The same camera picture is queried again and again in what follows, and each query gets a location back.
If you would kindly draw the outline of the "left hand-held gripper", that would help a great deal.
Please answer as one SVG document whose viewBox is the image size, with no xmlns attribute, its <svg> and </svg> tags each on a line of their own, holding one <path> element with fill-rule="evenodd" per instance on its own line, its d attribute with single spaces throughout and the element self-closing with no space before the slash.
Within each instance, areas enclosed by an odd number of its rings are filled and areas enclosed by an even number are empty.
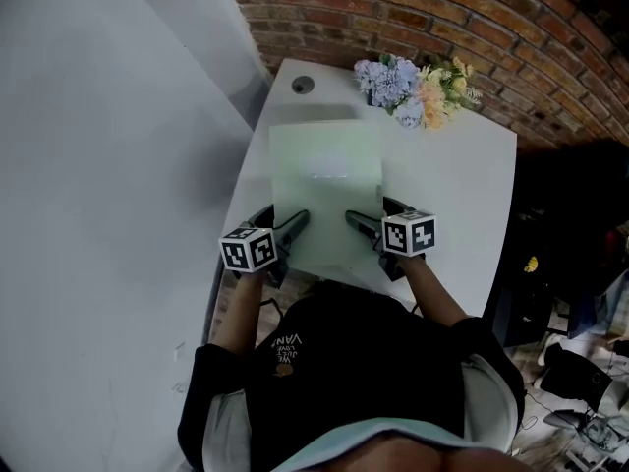
<svg viewBox="0 0 629 472">
<path fill-rule="evenodd" d="M 310 223 L 311 214 L 303 209 L 276 227 L 276 242 L 271 228 L 254 226 L 274 225 L 274 205 L 270 204 L 254 215 L 246 224 L 218 239 L 226 269 L 238 274 L 266 271 L 267 284 L 279 288 L 287 269 L 280 262 L 278 245 L 291 245 Z"/>
</svg>

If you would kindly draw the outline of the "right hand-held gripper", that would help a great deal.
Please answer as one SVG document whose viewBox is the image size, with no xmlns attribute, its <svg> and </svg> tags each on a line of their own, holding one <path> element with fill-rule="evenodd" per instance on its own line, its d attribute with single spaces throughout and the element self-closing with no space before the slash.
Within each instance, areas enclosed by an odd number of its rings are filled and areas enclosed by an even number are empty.
<svg viewBox="0 0 629 472">
<path fill-rule="evenodd" d="M 399 257 L 423 256 L 435 246 L 436 216 L 389 197 L 382 198 L 382 206 L 387 215 L 383 219 L 347 210 L 345 220 L 367 237 L 381 236 L 379 263 L 387 277 L 396 281 L 404 276 Z"/>
</svg>

